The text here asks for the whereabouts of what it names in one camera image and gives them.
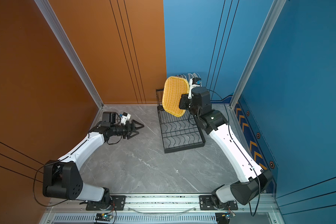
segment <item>black cable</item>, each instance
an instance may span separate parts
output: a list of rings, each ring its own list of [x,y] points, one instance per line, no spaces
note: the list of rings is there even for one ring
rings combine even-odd
[[[24,165],[24,166],[26,166],[26,167],[28,167],[28,168],[33,169],[33,170],[36,171],[36,169],[34,169],[34,168],[32,168],[32,167],[30,167],[30,166],[28,166],[28,165],[25,165],[25,164],[23,164],[23,163],[20,163],[19,161],[15,160],[15,159],[12,159],[12,158],[10,158],[10,157],[8,157],[8,156],[6,156],[6,155],[3,155],[3,154],[1,154],[1,153],[0,153],[0,155],[6,157],[6,158],[8,158],[8,159],[11,159],[11,160],[13,160],[13,161],[15,161],[15,162],[17,162],[17,163],[19,163],[19,164],[21,164],[21,165]]]
[[[61,202],[59,202],[59,203],[57,203],[57,204],[54,204],[54,205],[43,205],[43,204],[41,204],[41,203],[36,199],[36,196],[35,196],[35,181],[36,181],[36,176],[37,176],[37,173],[39,172],[39,170],[42,169],[42,168],[44,168],[45,166],[48,166],[48,165],[52,165],[52,164],[61,162],[62,160],[64,160],[64,159],[61,159],[61,160],[59,160],[59,161],[56,161],[56,162],[53,162],[53,163],[50,163],[50,164],[43,165],[43,166],[40,167],[38,170],[36,170],[35,177],[34,177],[34,183],[32,184],[32,194],[34,195],[34,200],[35,200],[39,205],[41,205],[41,206],[44,206],[44,207],[54,207],[55,205],[61,204],[61,203],[65,202],[65,201],[68,201],[68,199],[67,199],[67,200],[61,201]]]
[[[121,136],[120,140],[118,140],[117,142],[115,142],[115,143],[108,143],[108,141],[107,141],[107,144],[108,144],[108,145],[115,145],[115,144],[117,144],[118,142],[120,142],[121,139],[122,139],[122,136]]]
[[[37,161],[37,160],[31,158],[30,156],[27,156],[27,155],[23,154],[22,152],[19,152],[18,150],[14,149],[13,147],[8,146],[8,145],[2,143],[1,141],[0,141],[0,143],[3,144],[3,145],[6,146],[6,147],[8,147],[8,148],[10,148],[10,149],[12,149],[12,150],[18,152],[18,153],[20,153],[21,155],[24,155],[24,156],[26,156],[27,158],[30,158],[30,159],[32,159],[32,160],[38,162],[39,164],[42,164],[42,165],[43,165],[43,163],[40,163],[39,161]]]
[[[197,126],[197,124],[192,124],[191,122],[190,122],[190,113],[189,113],[189,115],[188,115],[188,122],[191,124],[191,125],[193,125],[193,126]]]
[[[228,110],[226,109],[226,106],[225,106],[225,103],[224,103],[224,101],[223,101],[223,98],[222,98],[218,93],[216,93],[216,92],[213,91],[213,90],[208,90],[208,91],[212,91],[213,93],[215,93],[216,95],[218,95],[219,98],[221,99],[222,103],[224,104],[224,108],[225,108],[226,114],[227,114],[227,116],[228,116],[228,124],[230,125],[230,123],[229,123],[229,114],[228,114]],[[233,140],[234,144],[237,146],[237,148],[239,149],[239,151],[242,153],[242,150],[239,148],[239,146],[236,144],[236,142],[234,141],[233,137],[232,137],[231,134],[230,134],[230,127],[228,127],[228,131],[229,131],[230,138]],[[250,214],[251,214],[251,216],[254,217],[255,214],[256,214],[256,210],[258,209],[258,205],[259,205],[259,201],[260,201],[260,190],[261,190],[261,188],[260,188],[260,180],[259,180],[259,176],[258,176],[258,174],[255,172],[255,169],[254,169],[254,167],[251,165],[251,163],[249,162],[249,160],[246,158],[246,156],[245,156],[243,153],[242,153],[242,155],[245,157],[245,159],[246,159],[246,161],[249,163],[249,165],[253,168],[253,171],[254,171],[256,177],[258,178],[258,183],[259,183],[259,197],[258,197],[258,202],[257,202],[257,204],[256,204],[256,208],[255,208],[254,215],[253,215],[252,212],[251,212],[251,206],[250,206],[250,202],[249,202]]]
[[[84,141],[80,146],[78,146],[77,149],[75,149],[75,151],[73,151],[71,154],[73,154],[74,152],[76,152],[76,150],[78,150],[78,149],[79,149],[79,148],[80,148],[86,141]],[[52,164],[56,164],[56,163],[58,163],[58,162],[61,162],[61,161],[63,161],[64,159],[61,159],[61,160],[59,160],[59,161],[56,161],[56,162],[53,162],[53,163],[50,163],[50,164],[45,164],[45,165],[43,165],[42,167],[40,167],[39,169],[36,170],[35,177],[34,177],[34,183],[32,184],[32,194],[34,195],[34,200],[35,200],[39,205],[44,206],[44,207],[54,207],[55,205],[61,204],[61,203],[65,202],[65,201],[68,201],[68,199],[66,199],[66,200],[63,200],[63,201],[61,201],[61,202],[59,202],[59,203],[57,203],[57,204],[54,204],[54,205],[43,205],[43,204],[41,204],[41,203],[36,199],[36,196],[35,196],[35,182],[36,182],[36,176],[37,176],[37,173],[39,172],[39,170],[42,169],[42,168],[44,168],[45,166],[48,166],[48,165],[52,165]]]
[[[20,174],[20,175],[22,175],[22,176],[24,176],[24,177],[28,177],[28,178],[30,178],[30,179],[33,179],[32,177],[29,177],[29,176],[26,176],[26,175],[23,175],[22,173],[18,173],[18,172],[16,172],[16,171],[13,171],[13,170],[11,170],[11,169],[8,169],[8,168],[6,168],[6,167],[3,167],[3,166],[0,166],[1,168],[4,168],[4,169],[7,169],[7,170],[9,170],[9,171],[11,171],[11,172],[14,172],[14,173],[17,173],[17,174]]]
[[[113,220],[113,222],[112,222],[112,224],[115,224],[115,221],[116,221],[116,218],[117,218],[117,210],[116,209],[114,209],[115,210],[115,212],[116,212],[116,215],[115,215],[115,220]]]

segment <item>orange chevron stripe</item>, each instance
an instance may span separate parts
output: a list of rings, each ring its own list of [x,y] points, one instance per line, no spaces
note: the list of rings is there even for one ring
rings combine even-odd
[[[251,146],[252,146],[252,145],[254,145],[254,146],[258,147],[258,146],[256,145],[256,143],[255,143],[255,142],[253,142],[253,141],[250,141],[250,151],[251,151]]]
[[[237,108],[237,111],[238,111],[238,110],[240,110],[240,111],[241,111],[242,109],[240,109],[240,108]]]
[[[249,125],[247,124],[247,123],[242,123],[242,132],[244,133],[244,126],[247,126],[247,127],[249,127]]]
[[[254,152],[254,161],[256,162],[256,156],[259,156],[260,158],[263,158],[259,153]]]
[[[243,115],[239,115],[239,124],[241,123],[242,118],[245,118]]]
[[[263,168],[263,169],[268,169],[266,168],[263,164],[259,163],[259,165]]]

